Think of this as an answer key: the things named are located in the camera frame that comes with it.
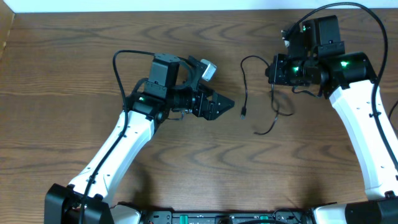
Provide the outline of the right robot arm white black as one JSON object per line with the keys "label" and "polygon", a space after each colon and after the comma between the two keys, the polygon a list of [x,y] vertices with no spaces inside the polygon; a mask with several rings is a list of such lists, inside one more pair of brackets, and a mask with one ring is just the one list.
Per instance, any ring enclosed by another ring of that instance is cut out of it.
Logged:
{"label": "right robot arm white black", "polygon": [[377,75],[362,52],[346,53],[336,16],[299,22],[284,31],[288,52],[277,54],[271,85],[319,86],[342,120],[364,180],[366,201],[312,208],[304,223],[396,223],[397,136],[382,104]]}

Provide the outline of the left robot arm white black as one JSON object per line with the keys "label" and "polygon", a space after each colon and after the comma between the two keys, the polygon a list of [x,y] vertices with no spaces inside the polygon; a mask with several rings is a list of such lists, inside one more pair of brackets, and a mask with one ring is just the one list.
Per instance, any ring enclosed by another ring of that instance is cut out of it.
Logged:
{"label": "left robot arm white black", "polygon": [[140,223],[130,205],[111,206],[114,195],[139,151],[152,139],[171,112],[215,120],[234,101],[205,86],[216,65],[192,56],[150,53],[147,78],[132,92],[122,93],[119,119],[95,157],[69,184],[53,184],[45,196],[44,223]]}

